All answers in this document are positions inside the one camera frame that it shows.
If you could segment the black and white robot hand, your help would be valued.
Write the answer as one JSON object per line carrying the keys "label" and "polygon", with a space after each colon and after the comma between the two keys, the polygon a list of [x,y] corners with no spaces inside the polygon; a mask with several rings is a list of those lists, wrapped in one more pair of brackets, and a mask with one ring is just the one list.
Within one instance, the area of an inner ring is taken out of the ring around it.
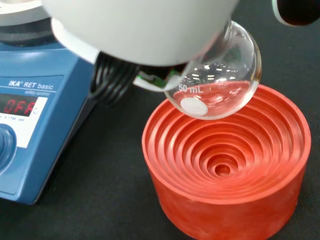
{"label": "black and white robot hand", "polygon": [[176,87],[219,56],[236,0],[43,0],[55,38],[94,66],[88,96],[109,106],[132,85]]}

